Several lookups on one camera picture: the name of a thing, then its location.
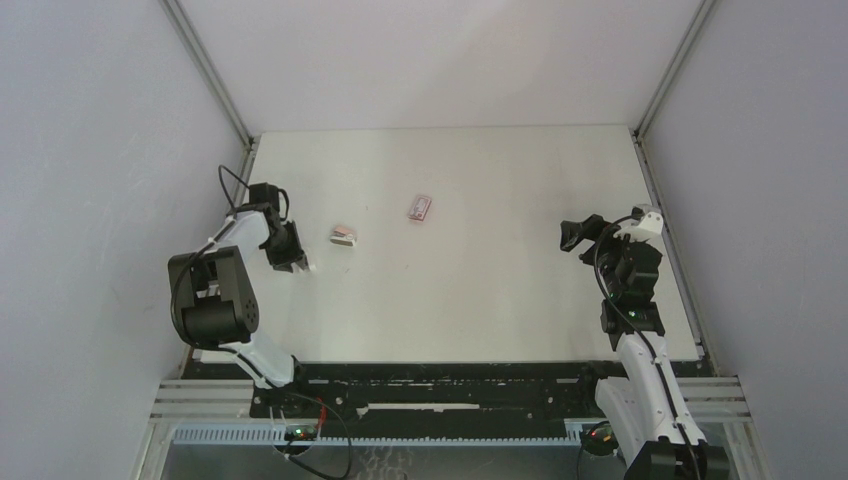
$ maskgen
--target white enclosure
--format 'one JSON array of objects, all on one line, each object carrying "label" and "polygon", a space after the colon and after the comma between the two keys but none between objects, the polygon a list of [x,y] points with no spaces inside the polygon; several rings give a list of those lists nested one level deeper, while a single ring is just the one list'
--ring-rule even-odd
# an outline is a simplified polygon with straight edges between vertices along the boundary
[{"label": "white enclosure", "polygon": [[[317,263],[248,262],[261,328],[300,360],[615,358],[577,258],[591,242],[561,252],[559,223],[650,202],[623,126],[266,133],[250,182],[287,189]],[[417,194],[433,198],[424,222],[406,217]],[[355,247],[329,242],[339,224]],[[672,357],[697,359],[668,260],[655,298]]]},{"label": "white enclosure", "polygon": [[699,0],[185,0],[253,134],[635,127]]}]

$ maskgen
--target metal frame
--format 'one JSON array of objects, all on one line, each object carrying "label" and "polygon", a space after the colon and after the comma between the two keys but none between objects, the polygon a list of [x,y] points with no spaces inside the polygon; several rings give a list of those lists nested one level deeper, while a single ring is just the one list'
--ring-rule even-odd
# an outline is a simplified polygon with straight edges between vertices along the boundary
[{"label": "metal frame", "polygon": [[162,5],[162,9],[165,10],[165,14],[168,15],[171,25],[174,26],[174,30],[179,35],[192,61],[194,61],[197,70],[203,77],[203,81],[209,87],[209,92],[215,97],[215,101],[230,122],[233,131],[238,135],[242,145],[245,148],[249,148],[253,141],[250,132],[244,124],[241,115],[239,115],[232,98],[230,98],[230,94],[224,86],[224,81],[221,80],[221,76],[209,58],[209,53],[200,41],[197,30],[195,30],[188,15],[186,15],[182,3],[180,0],[159,0],[159,3]]},{"label": "metal frame", "polygon": [[692,47],[694,46],[695,41],[700,37],[704,25],[710,18],[719,1],[720,0],[701,0],[700,5],[698,5],[698,10],[695,11],[695,16],[692,17],[692,21],[689,22],[689,27],[686,29],[686,33],[683,35],[680,45],[677,46],[677,50],[674,52],[671,62],[669,62],[666,67],[662,79],[660,80],[660,84],[657,86],[657,90],[651,96],[651,101],[648,102],[648,108],[645,109],[645,113],[642,114],[639,124],[634,129],[636,139],[638,141],[641,142],[648,133],[659,108],[662,106],[666,95],[668,95],[669,89],[677,79],[677,74],[680,72],[680,68],[692,53]]},{"label": "metal frame", "polygon": [[[721,425],[740,480],[771,478],[739,380],[735,377],[680,378],[681,392],[700,424]],[[172,444],[281,445],[283,421],[249,416],[255,403],[250,380],[165,380],[159,387],[150,414],[135,479],[159,480]],[[599,418],[565,418],[563,435],[555,437],[462,439],[358,437],[355,446],[576,446],[579,434]],[[314,418],[290,418],[286,425],[311,425]],[[317,445],[343,445],[345,439],[329,436]]]}]

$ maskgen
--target gray wall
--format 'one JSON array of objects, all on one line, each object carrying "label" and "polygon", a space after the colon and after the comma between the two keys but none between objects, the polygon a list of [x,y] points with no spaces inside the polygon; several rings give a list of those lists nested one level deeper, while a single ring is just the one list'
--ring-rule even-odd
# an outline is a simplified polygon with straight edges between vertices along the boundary
[{"label": "gray wall", "polygon": [[0,6],[0,477],[127,478],[241,147],[155,0]]},{"label": "gray wall", "polygon": [[647,145],[779,479],[848,471],[846,24],[844,0],[721,2]]}]

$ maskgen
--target floor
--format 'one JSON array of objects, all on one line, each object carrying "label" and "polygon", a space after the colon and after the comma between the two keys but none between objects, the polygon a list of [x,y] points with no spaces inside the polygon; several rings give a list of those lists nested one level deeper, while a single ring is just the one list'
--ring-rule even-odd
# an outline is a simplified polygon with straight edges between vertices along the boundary
[{"label": "floor", "polygon": [[[266,133],[250,182],[288,191],[315,264],[248,261],[260,328],[300,360],[615,358],[577,258],[589,245],[558,247],[562,220],[649,202],[623,126]],[[433,199],[423,222],[407,218],[419,194]],[[330,243],[337,225],[356,230],[355,247]],[[667,261],[655,300],[672,358],[697,358]]]}]

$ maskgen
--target white wall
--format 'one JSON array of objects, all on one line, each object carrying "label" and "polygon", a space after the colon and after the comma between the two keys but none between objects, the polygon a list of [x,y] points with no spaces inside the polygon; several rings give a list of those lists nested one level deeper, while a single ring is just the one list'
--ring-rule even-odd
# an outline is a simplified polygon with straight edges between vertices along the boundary
[{"label": "white wall", "polygon": [[241,148],[155,0],[0,7],[0,477],[127,478]]},{"label": "white wall", "polygon": [[184,0],[254,134],[629,124],[698,0]]},{"label": "white wall", "polygon": [[722,2],[648,144],[778,479],[848,471],[846,23],[839,0]]}]

